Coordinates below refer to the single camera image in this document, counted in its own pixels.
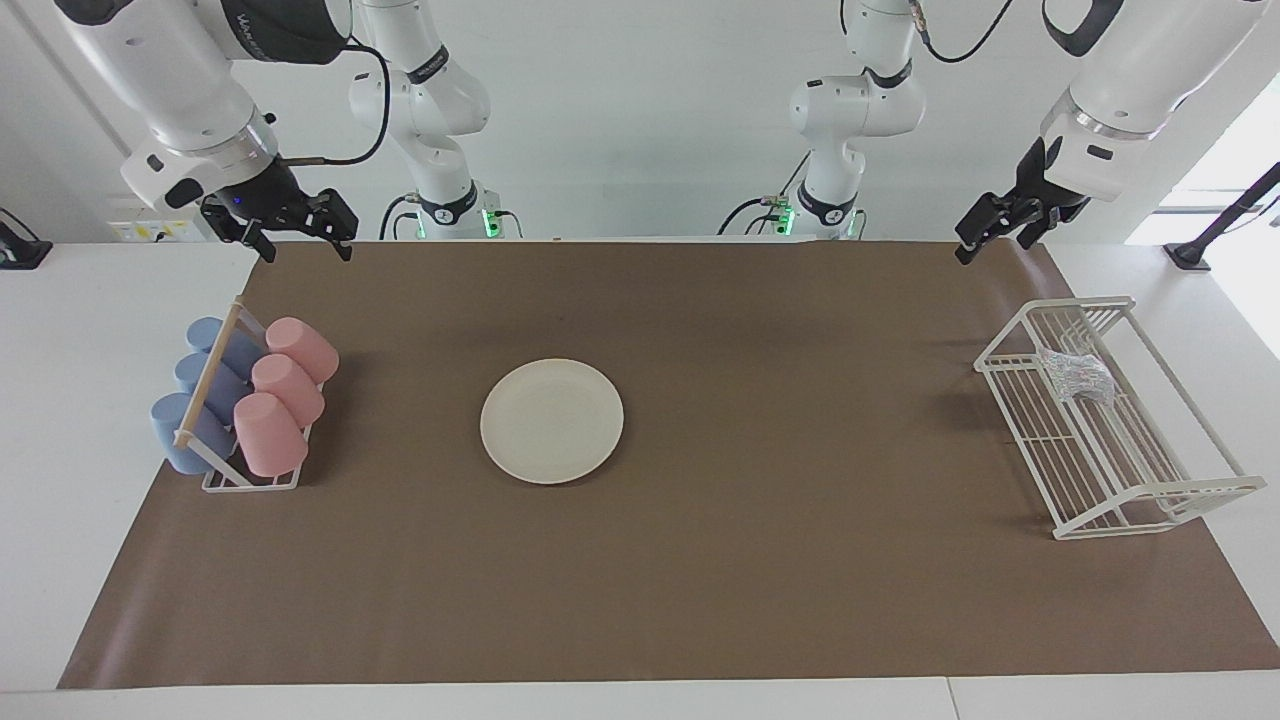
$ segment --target crumpled cloth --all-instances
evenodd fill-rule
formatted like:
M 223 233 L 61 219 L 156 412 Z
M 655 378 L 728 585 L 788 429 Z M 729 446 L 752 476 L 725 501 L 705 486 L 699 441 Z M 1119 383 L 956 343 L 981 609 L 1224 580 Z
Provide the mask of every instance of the crumpled cloth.
M 1042 347 L 1039 359 L 1059 400 L 1066 402 L 1075 396 L 1084 396 L 1108 407 L 1115 404 L 1115 377 L 1097 356 L 1068 355 Z

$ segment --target blue cup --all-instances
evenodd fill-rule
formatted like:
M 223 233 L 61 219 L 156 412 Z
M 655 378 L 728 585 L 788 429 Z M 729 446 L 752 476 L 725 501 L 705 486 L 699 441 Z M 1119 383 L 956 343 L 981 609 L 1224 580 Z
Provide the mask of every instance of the blue cup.
M 193 352 L 209 352 L 214 348 L 214 341 L 223 329 L 223 322 L 218 318 L 201 318 L 187 328 L 187 345 Z M 266 355 L 266 350 L 253 342 L 243 331 L 232 331 L 230 341 L 227 343 L 227 352 L 223 352 L 223 365 L 232 369 L 239 379 L 250 382 L 253 377 L 253 363 Z
M 207 352 L 193 352 L 178 361 L 173 369 L 173 379 L 178 382 L 178 389 L 187 395 L 196 392 L 200 374 L 209 364 Z M 236 404 L 248 397 L 250 387 L 239 379 L 225 364 L 219 363 L 214 370 L 214 382 L 209 386 L 209 395 L 205 396 L 205 407 L 214 413 L 214 418 L 224 425 L 230 425 L 236 416 Z
M 191 395 L 175 392 L 166 395 L 151 406 L 151 427 L 155 428 L 156 438 L 164 447 L 165 457 L 174 470 L 183 475 L 202 475 L 212 466 L 204 457 L 196 455 L 195 450 L 178 450 L 173 446 L 173 434 L 182 427 L 182 416 L 191 404 Z M 201 442 L 209 446 L 223 460 L 232 456 L 236 448 L 236 438 L 218 421 L 218 418 L 207 407 L 200 409 L 196 419 L 195 434 Z

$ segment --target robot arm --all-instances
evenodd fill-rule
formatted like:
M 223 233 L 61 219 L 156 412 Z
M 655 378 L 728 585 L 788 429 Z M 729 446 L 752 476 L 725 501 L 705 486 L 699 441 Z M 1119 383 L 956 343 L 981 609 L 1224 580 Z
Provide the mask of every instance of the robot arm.
M 908 133 L 924 118 L 924 91 L 911 77 L 911 3 L 858 0 L 847 18 L 847 47 L 861 73 L 809 81 L 791 97 L 791 123 L 813 147 L 790 199 L 794 232 L 826 238 L 844 237 L 854 217 L 867 168 L 854 141 Z
M 408 163 L 428 237 L 492 234 L 485 205 L 497 202 L 471 177 L 462 147 L 449 137 L 484 129 L 489 94 L 449 58 L 426 0 L 360 0 L 360 9 L 372 46 L 393 67 L 387 135 Z M 357 119 L 376 128 L 383 109 L 379 81 L 357 77 L 351 108 Z
M 956 232 L 969 264 L 989 240 L 1023 228 L 1034 245 L 1091 199 L 1115 200 L 1151 141 L 1253 31 L 1270 0 L 1093 0 L 1073 32 L 1044 24 L 1084 67 L 1018 165 L 1014 188 L 983 195 Z
M 328 240 L 347 260 L 356 217 L 333 190 L 306 195 L 230 60 L 323 64 L 351 35 L 346 0 L 56 0 L 73 40 L 150 131 L 122 168 L 151 208 L 201 211 L 224 241 L 275 249 L 262 231 Z

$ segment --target pink cup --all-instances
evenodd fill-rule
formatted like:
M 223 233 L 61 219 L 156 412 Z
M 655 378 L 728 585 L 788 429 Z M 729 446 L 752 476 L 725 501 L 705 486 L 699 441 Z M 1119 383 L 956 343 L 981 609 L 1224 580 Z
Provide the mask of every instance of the pink cup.
M 315 380 L 328 382 L 338 372 L 338 351 L 315 328 L 297 318 L 280 318 L 266 328 L 271 352 L 288 355 Z
M 315 423 L 324 413 L 324 396 L 311 375 L 288 355 L 268 355 L 255 363 L 253 389 L 279 397 L 300 428 Z
M 236 437 L 248 470 L 260 478 L 297 470 L 310 450 L 293 415 L 268 392 L 255 392 L 236 404 Z

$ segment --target dish drying rack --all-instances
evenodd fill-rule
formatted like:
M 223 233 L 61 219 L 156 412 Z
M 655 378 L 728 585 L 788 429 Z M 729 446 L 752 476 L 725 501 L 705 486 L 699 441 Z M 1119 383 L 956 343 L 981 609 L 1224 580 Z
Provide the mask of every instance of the dish drying rack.
M 209 350 L 209 361 L 205 364 L 205 370 L 200 374 L 196 389 L 191 393 L 191 402 L 187 404 L 187 414 L 182 418 L 182 425 L 174 432 L 174 447 L 178 450 L 191 448 L 196 455 L 212 465 L 214 469 L 205 473 L 201 482 L 201 488 L 209 493 L 293 489 L 298 487 L 298 478 L 302 475 L 302 465 L 298 465 L 292 473 L 275 478 L 259 478 L 247 469 L 241 471 L 228 460 L 219 457 L 204 441 L 196 437 L 196 420 L 200 418 L 200 410 L 209 397 L 214 373 L 218 369 L 218 364 L 223 361 L 223 355 L 227 352 L 227 345 L 232 340 L 232 333 L 241 329 L 264 350 L 268 347 L 266 329 L 244 307 L 243 300 L 243 296 L 237 296 L 232 302 L 230 310 L 227 311 L 223 328 L 214 340 L 214 346 Z M 319 389 L 324 392 L 324 383 L 319 386 Z M 312 425 L 307 425 L 302 429 L 302 438 L 308 443 L 311 442 L 311 428 Z M 232 448 L 230 460 L 243 464 L 242 457 L 237 459 L 238 450 L 239 442 Z
M 1133 307 L 1132 297 L 1028 302 L 974 363 L 1048 506 L 1057 539 L 1169 530 L 1266 487 L 1240 468 Z M 1234 477 L 1193 479 L 1171 451 L 1103 340 L 1121 323 L 1142 341 Z M 1115 379 L 1115 402 L 1061 398 L 1041 350 L 1102 360 Z

